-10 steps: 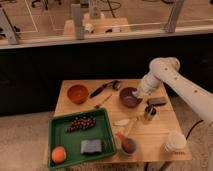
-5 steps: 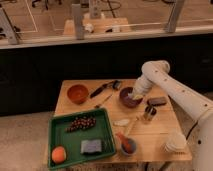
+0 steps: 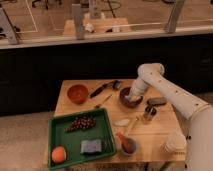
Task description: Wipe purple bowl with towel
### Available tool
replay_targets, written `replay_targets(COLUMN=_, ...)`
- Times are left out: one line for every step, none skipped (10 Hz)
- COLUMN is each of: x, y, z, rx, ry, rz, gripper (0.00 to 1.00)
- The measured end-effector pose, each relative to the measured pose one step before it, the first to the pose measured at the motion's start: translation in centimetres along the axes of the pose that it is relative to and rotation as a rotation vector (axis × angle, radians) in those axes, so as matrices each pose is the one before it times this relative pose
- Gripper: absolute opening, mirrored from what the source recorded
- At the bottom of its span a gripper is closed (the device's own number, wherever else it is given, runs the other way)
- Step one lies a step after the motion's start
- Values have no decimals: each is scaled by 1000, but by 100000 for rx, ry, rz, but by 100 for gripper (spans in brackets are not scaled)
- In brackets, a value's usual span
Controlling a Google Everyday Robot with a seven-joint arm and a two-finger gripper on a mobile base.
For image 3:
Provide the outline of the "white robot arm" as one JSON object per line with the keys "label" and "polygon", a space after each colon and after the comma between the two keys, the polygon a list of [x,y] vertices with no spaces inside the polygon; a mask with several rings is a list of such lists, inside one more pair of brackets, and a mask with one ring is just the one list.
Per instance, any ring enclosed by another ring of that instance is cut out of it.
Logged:
{"label": "white robot arm", "polygon": [[187,171],[213,171],[213,105],[165,79],[164,72],[161,63],[140,65],[138,77],[130,89],[129,100],[138,100],[149,86],[159,91],[190,121]]}

